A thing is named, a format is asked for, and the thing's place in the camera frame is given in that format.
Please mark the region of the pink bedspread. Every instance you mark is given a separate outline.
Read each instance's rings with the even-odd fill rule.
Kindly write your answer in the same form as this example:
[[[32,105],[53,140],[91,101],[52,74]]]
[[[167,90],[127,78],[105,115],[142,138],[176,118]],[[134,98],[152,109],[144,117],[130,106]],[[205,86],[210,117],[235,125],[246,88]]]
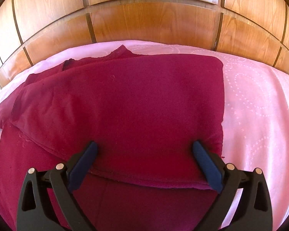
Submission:
[[[272,203],[273,229],[289,225],[289,75],[266,64],[192,46],[125,40],[64,50],[21,72],[0,91],[0,103],[30,74],[41,73],[67,59],[102,57],[120,46],[135,54],[196,54],[223,63],[225,161],[238,168],[263,170]]]

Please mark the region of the dark red garment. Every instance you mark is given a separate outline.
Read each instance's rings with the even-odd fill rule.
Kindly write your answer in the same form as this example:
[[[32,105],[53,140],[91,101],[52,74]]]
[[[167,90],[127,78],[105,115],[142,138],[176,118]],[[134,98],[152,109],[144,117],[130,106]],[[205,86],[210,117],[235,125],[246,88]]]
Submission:
[[[29,168],[97,158],[75,198],[98,230],[192,230],[216,197],[193,157],[222,152],[223,64],[124,46],[31,74],[0,103],[0,215],[16,228]]]

